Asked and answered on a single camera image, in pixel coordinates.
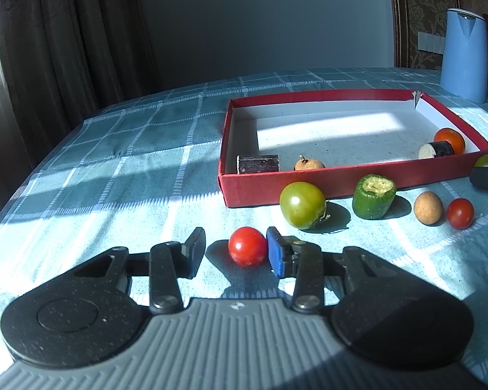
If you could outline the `small green tomato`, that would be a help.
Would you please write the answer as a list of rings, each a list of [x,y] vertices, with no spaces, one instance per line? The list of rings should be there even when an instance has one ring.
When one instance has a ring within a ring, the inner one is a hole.
[[[488,154],[479,157],[474,164],[475,168],[487,168],[488,167]]]

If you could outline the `red cherry tomato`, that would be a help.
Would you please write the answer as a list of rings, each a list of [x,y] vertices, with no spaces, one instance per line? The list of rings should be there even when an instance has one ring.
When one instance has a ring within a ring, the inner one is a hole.
[[[449,224],[453,228],[464,230],[473,222],[474,207],[469,200],[456,198],[447,207],[446,216]]]
[[[237,265],[243,268],[255,267],[267,256],[267,240],[257,229],[241,227],[231,235],[228,252]]]

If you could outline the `round brown longan fruit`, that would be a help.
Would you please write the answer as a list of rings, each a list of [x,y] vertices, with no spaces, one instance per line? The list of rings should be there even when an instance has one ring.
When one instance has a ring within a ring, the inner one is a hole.
[[[432,226],[442,217],[443,206],[441,199],[434,192],[423,192],[416,198],[413,211],[417,220],[426,226]]]

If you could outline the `green cucumber piece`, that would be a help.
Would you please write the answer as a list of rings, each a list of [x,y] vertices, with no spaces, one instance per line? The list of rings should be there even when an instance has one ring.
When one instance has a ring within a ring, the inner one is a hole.
[[[396,192],[393,180],[378,174],[368,174],[358,181],[354,189],[353,212],[362,219],[380,219],[389,211]]]

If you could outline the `large green tomato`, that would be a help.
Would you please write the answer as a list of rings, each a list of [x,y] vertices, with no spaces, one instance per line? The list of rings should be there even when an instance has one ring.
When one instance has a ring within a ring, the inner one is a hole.
[[[327,202],[315,185],[296,181],[287,185],[278,200],[285,220],[293,227],[307,230],[327,216]]]

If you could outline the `orange tangerine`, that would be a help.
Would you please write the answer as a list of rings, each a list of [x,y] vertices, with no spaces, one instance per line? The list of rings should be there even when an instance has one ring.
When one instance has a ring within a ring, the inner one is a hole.
[[[466,149],[466,141],[465,138],[456,130],[451,128],[441,128],[439,129],[434,136],[435,142],[448,142],[455,155],[460,155],[465,152]]]

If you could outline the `blue electric kettle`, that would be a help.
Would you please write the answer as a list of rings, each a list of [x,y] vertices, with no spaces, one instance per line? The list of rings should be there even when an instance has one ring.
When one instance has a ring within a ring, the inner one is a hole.
[[[449,8],[440,86],[473,103],[484,103],[488,90],[488,27],[484,17]]]

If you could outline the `dark sugarcane piece left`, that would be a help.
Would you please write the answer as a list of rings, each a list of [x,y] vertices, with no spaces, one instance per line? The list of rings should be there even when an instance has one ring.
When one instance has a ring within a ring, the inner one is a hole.
[[[277,155],[238,155],[236,157],[238,174],[262,174],[279,171]]]

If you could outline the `red cardboard box tray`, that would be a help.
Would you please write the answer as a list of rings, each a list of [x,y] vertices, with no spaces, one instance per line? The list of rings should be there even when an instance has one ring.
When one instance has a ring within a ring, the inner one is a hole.
[[[441,128],[456,129],[463,154],[418,159],[422,144]],[[353,194],[367,174],[399,189],[468,176],[488,154],[488,141],[437,99],[414,90],[345,89],[273,93],[228,105],[218,163],[218,185],[229,208],[278,203],[290,183],[305,181],[328,199]],[[238,155],[277,155],[279,171],[238,174]],[[325,168],[294,171],[299,156]]]

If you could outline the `dark patterned curtain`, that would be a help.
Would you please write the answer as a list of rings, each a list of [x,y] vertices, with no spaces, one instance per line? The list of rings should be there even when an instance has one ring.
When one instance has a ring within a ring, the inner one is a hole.
[[[0,0],[0,211],[85,119],[160,89],[140,0]]]

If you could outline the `white wall switch panel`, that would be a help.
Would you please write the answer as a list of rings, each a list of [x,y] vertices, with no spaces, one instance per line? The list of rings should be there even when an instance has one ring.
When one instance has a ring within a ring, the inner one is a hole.
[[[442,55],[444,52],[445,38],[440,35],[418,32],[417,49],[419,51]]]

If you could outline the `dark wooden wall frame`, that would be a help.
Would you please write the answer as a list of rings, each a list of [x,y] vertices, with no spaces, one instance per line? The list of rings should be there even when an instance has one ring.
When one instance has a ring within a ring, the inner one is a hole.
[[[392,0],[394,24],[394,62],[396,67],[409,67],[409,23],[407,0]]]

